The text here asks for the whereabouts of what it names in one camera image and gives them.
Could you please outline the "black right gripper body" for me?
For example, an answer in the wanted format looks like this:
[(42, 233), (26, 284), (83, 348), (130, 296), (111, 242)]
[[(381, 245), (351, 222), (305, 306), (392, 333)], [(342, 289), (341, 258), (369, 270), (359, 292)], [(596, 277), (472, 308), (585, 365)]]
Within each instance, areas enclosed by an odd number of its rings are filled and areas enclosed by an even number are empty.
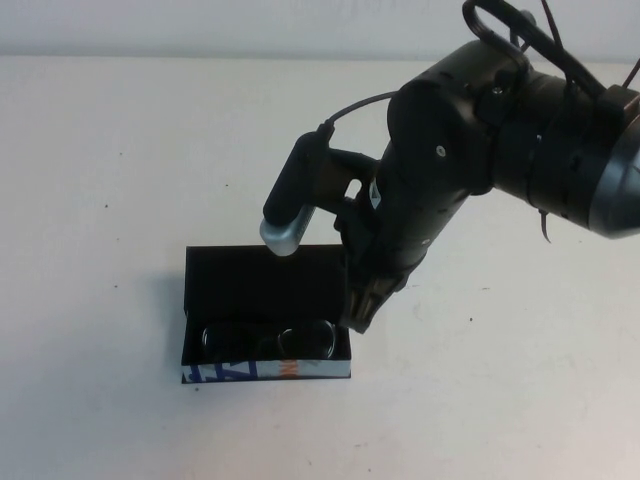
[(426, 255), (422, 216), (412, 202), (367, 189), (347, 202), (336, 225), (346, 251), (352, 303), (384, 303), (404, 288)]

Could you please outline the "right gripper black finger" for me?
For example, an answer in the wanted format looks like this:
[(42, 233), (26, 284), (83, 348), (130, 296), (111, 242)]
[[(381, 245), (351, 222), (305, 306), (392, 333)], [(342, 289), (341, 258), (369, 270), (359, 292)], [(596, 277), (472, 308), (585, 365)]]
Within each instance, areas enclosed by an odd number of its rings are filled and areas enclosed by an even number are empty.
[(371, 282), (363, 294), (363, 331), (366, 331), (382, 305), (394, 293), (392, 282)]
[(369, 326), (368, 304), (365, 293), (350, 292), (341, 325), (353, 331), (366, 331)]

